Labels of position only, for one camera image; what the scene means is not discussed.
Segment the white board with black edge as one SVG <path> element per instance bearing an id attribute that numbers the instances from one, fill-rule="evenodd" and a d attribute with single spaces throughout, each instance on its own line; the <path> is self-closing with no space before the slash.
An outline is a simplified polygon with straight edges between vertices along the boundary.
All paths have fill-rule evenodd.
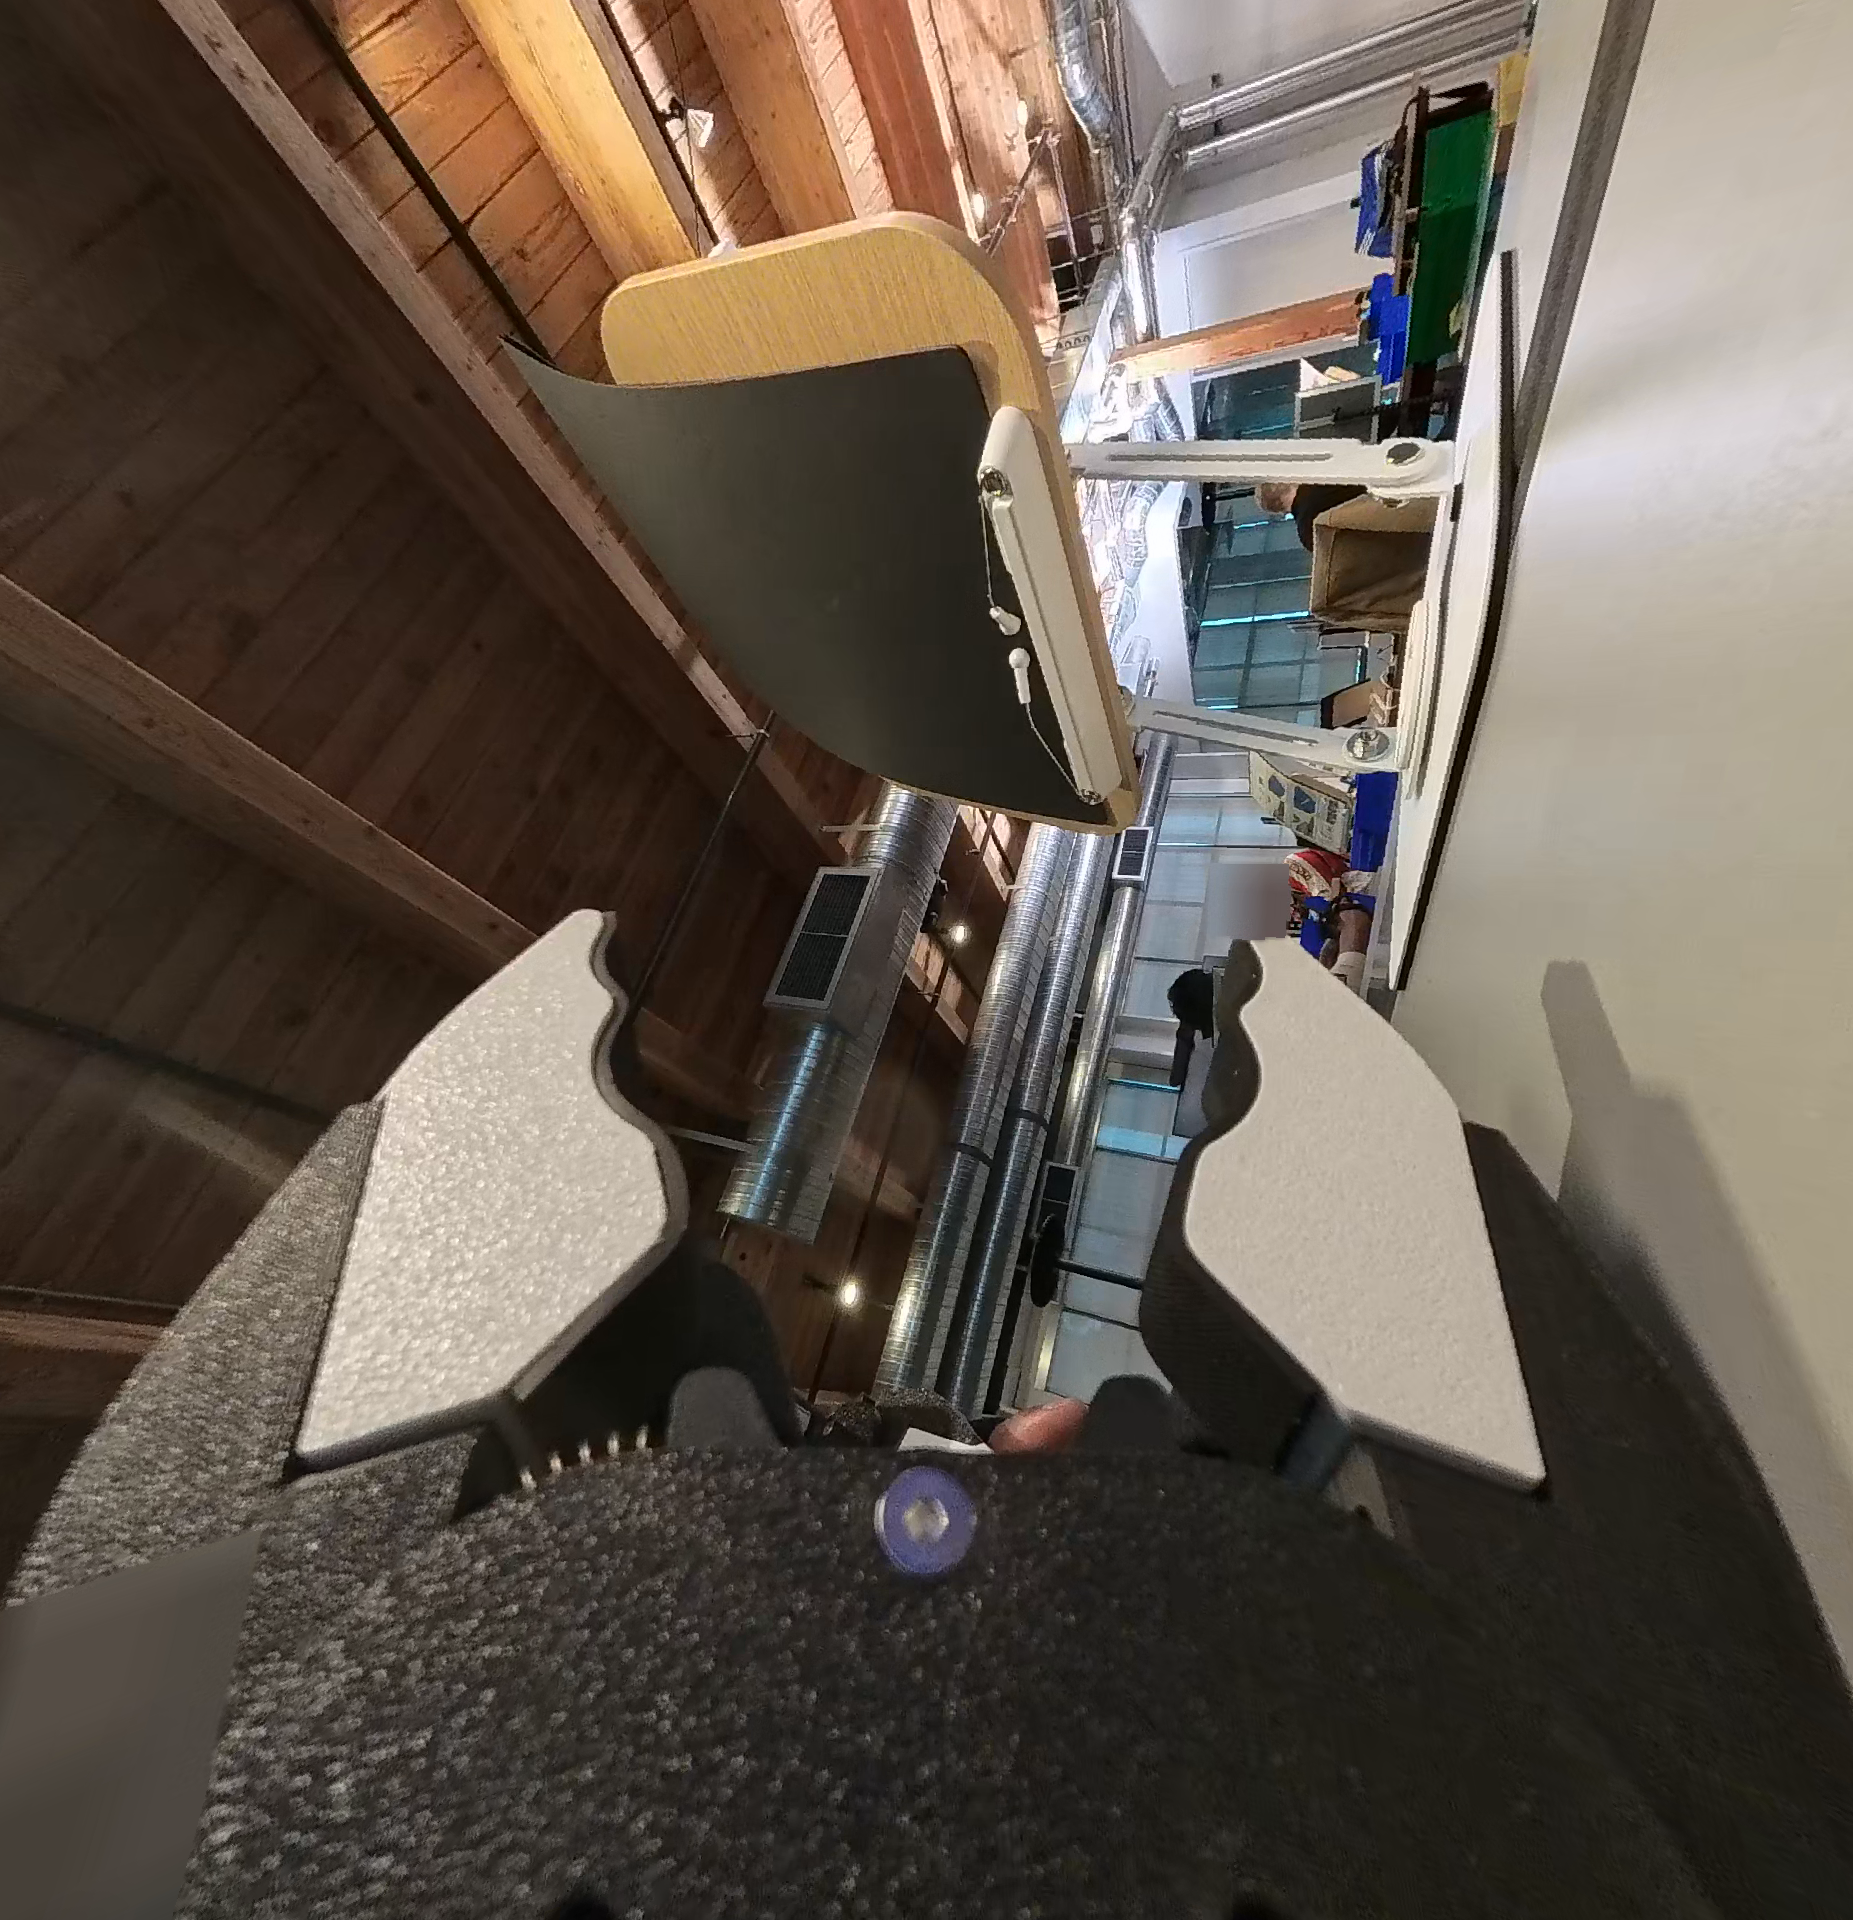
<path id="1" fill-rule="evenodd" d="M 1502 249 L 1479 285 L 1466 387 L 1450 435 L 1427 599 L 1413 615 L 1400 674 L 1400 766 L 1389 839 L 1387 988 L 1410 983 L 1439 875 L 1459 773 L 1484 699 L 1505 602 L 1512 505 L 1517 252 Z"/>

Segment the silver ceiling pipes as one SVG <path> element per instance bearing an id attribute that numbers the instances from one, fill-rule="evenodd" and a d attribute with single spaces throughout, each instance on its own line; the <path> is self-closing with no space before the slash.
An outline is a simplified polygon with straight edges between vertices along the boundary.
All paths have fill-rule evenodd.
<path id="1" fill-rule="evenodd" d="M 1430 85 L 1439 73 L 1492 61 L 1522 43 L 1529 4 L 1444 4 L 1365 36 L 1285 61 L 1262 77 L 1210 88 L 1167 109 L 1171 154 L 1217 166 L 1247 150 L 1247 133 L 1299 128 L 1387 88 Z"/>

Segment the printed cardboard box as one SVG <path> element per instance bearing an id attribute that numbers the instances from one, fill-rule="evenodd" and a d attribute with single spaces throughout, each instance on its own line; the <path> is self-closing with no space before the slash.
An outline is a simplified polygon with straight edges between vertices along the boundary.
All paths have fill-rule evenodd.
<path id="1" fill-rule="evenodd" d="M 1295 841 L 1347 858 L 1354 787 L 1316 766 L 1264 752 L 1247 758 L 1249 796 L 1262 817 Z"/>

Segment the ceiling vent grille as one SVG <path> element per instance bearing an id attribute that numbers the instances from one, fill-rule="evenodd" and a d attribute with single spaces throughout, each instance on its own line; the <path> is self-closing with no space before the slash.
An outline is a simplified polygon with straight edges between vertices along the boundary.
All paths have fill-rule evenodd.
<path id="1" fill-rule="evenodd" d="M 787 1017 L 828 1017 L 860 963 L 860 935 L 881 889 L 874 864 L 822 868 L 768 974 L 764 1007 Z"/>

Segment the black mat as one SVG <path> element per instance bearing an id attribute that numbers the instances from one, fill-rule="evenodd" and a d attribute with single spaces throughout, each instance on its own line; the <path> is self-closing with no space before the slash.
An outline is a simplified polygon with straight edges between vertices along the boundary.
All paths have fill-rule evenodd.
<path id="1" fill-rule="evenodd" d="M 603 503 L 738 685 L 888 783 L 1109 833 L 1065 766 L 981 513 L 990 410 L 958 347 L 712 383 L 630 387 L 508 343 Z"/>

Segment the silver ceiling duct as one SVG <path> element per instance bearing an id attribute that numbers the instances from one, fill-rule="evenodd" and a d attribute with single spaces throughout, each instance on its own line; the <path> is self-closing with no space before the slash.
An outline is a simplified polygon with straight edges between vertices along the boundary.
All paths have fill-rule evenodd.
<path id="1" fill-rule="evenodd" d="M 1087 301 L 1123 311 L 1128 347 L 1155 337 L 1155 216 L 1177 159 L 1177 118 L 1166 109 L 1147 147 L 1135 147 L 1128 109 L 1123 27 L 1117 4 L 1046 4 L 1058 90 L 1079 128 L 1099 213 L 1093 232 L 1093 285 Z"/>

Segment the white desk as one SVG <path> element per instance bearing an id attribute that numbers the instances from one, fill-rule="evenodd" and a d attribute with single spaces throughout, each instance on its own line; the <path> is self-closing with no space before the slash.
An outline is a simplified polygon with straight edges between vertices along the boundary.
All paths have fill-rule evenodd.
<path id="1" fill-rule="evenodd" d="M 1519 525 L 1397 1024 L 1728 1406 L 1853 1686 L 1853 4 L 1538 4 Z"/>

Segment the light wooden stand board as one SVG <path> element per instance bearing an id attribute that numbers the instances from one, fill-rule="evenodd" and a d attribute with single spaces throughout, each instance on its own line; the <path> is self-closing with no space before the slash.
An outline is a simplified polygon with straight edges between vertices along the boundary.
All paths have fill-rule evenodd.
<path id="1" fill-rule="evenodd" d="M 1052 485 L 1076 516 L 1076 582 L 1095 590 L 1041 340 L 1010 274 L 961 229 L 884 213 L 625 276 L 601 307 L 601 349 L 624 387 L 727 383 L 961 349 L 987 415 L 1016 405 L 1034 418 Z M 1093 810 L 1087 829 L 1117 833 L 1134 819 L 1135 806 L 1130 824 Z"/>

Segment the green storage bin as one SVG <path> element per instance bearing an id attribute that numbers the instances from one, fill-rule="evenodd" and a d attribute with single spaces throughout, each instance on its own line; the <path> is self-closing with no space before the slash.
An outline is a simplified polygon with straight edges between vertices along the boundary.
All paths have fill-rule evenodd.
<path id="1" fill-rule="evenodd" d="M 1419 198 L 1397 252 L 1408 300 L 1404 369 L 1435 369 L 1459 349 L 1482 252 L 1494 112 L 1444 118 L 1419 150 Z"/>

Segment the white wired earbuds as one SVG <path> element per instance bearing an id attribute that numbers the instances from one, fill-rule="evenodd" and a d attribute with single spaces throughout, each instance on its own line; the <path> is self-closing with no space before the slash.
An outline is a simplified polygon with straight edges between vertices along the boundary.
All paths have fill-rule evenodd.
<path id="1" fill-rule="evenodd" d="M 995 532 L 998 532 L 998 516 L 1010 513 L 1010 505 L 1013 505 L 1013 495 L 1010 495 L 1006 477 L 992 469 L 984 469 L 978 473 L 978 510 L 981 510 L 981 554 L 984 554 L 981 564 L 984 564 L 984 586 L 987 586 L 987 616 L 995 628 L 995 632 L 1010 640 L 1006 662 L 1010 662 L 1016 702 L 1041 752 L 1048 758 L 1054 773 L 1061 773 L 1061 779 L 1073 789 L 1079 803 L 1099 806 L 1101 796 L 1079 787 L 1072 758 L 1058 752 L 1058 744 L 1044 731 L 1034 715 L 1034 684 L 1031 684 L 1034 657 L 1031 657 L 1031 647 L 1025 644 L 1025 616 L 1018 612 L 1010 612 L 998 602 L 995 586 L 992 586 L 992 554 L 1003 554 Z"/>

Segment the long spiral metal duct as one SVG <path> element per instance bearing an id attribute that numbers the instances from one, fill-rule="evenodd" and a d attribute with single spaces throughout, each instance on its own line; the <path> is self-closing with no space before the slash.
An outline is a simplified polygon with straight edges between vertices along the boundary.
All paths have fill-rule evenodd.
<path id="1" fill-rule="evenodd" d="M 1065 1168 L 1054 1222 L 1061 1227 L 1072 1222 L 1091 1096 L 1109 1050 L 1117 947 L 1135 927 L 1142 872 L 1123 872 L 1122 853 L 1159 829 L 1177 754 L 1166 731 L 1142 731 L 1141 744 L 1147 754 L 1135 825 L 1122 834 L 1073 839 L 1025 1007 L 1027 1023 L 936 1367 L 936 1393 L 970 1417 L 995 1406 L 1016 1365 L 1034 1250 L 1048 1218 L 1052 1165 Z"/>
<path id="2" fill-rule="evenodd" d="M 936 1390 L 978 1212 L 990 1178 L 998 1118 L 1041 983 L 1054 889 L 1061 889 L 1076 834 L 1048 824 L 1031 829 L 1010 899 L 998 947 L 970 1024 L 957 1086 L 945 1143 L 874 1372 L 879 1393 Z"/>

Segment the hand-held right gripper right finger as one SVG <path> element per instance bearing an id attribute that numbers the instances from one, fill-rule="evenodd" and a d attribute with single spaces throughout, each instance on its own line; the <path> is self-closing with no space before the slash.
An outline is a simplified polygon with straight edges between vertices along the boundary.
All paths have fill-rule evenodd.
<path id="1" fill-rule="evenodd" d="M 1197 1431 L 1312 1486 L 1379 1444 L 1535 1493 L 1466 1127 L 1419 1054 L 1299 942 L 1235 942 L 1201 1117 L 1141 1286 Z"/>

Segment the large spiral metal duct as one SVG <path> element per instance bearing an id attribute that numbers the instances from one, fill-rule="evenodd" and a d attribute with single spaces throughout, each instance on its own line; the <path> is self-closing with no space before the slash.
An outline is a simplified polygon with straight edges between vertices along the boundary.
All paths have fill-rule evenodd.
<path id="1" fill-rule="evenodd" d="M 884 789 L 865 850 L 852 859 L 881 872 L 860 935 L 860 963 L 828 1017 L 771 1014 L 785 1023 L 785 1039 L 722 1189 L 725 1218 L 793 1242 L 818 1238 L 954 825 L 954 800 L 894 783 Z"/>

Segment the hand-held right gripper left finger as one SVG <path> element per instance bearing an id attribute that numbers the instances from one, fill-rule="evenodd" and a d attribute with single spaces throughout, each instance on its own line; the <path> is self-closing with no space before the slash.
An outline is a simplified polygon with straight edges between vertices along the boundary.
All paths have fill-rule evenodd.
<path id="1" fill-rule="evenodd" d="M 582 907 L 386 1078 L 291 1440 L 311 1471 L 450 1431 L 527 1438 L 527 1396 L 683 1245 L 686 1168 L 618 1090 L 616 915 Z"/>

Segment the brown paper bag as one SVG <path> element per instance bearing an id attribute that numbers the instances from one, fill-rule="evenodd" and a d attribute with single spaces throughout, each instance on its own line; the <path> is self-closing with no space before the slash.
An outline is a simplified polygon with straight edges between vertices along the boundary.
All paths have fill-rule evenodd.
<path id="1" fill-rule="evenodd" d="M 1374 495 L 1326 507 L 1312 526 L 1309 612 L 1324 628 L 1404 635 L 1427 594 L 1441 495 Z"/>

